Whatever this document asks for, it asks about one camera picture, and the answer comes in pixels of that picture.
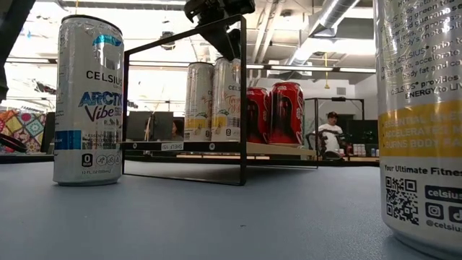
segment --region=celsius arctic vibe can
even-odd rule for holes
[[[240,60],[217,59],[214,67],[212,141],[240,141]]]
[[[383,221],[460,260],[462,1],[375,0],[374,12]]]
[[[303,92],[298,83],[273,85],[271,97],[270,144],[298,147],[303,144]]]
[[[247,142],[268,143],[269,103],[266,88],[247,89]]]
[[[122,32],[83,15],[59,30],[53,180],[115,183],[122,174]]]
[[[214,66],[194,62],[188,66],[185,141],[210,141],[212,137],[212,85]]]

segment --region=white shirt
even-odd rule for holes
[[[318,131],[321,131],[321,130],[335,131],[338,134],[343,133],[340,126],[331,126],[328,123],[325,123],[324,125],[319,126]],[[339,141],[337,140],[337,137],[335,136],[335,134],[323,132],[323,136],[327,137],[326,151],[335,151],[336,149],[340,149]]]

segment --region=red soda can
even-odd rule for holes
[[[268,143],[269,95],[262,87],[247,89],[247,141]]]
[[[269,144],[300,146],[303,144],[303,92],[298,83],[273,85]]]

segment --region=black cable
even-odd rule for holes
[[[17,152],[27,152],[27,147],[20,140],[5,134],[0,134],[0,144]]]

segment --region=patterned fabric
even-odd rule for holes
[[[42,145],[46,114],[22,113],[15,110],[0,112],[0,133],[20,140],[27,152],[39,152]],[[15,152],[0,144],[0,153]]]

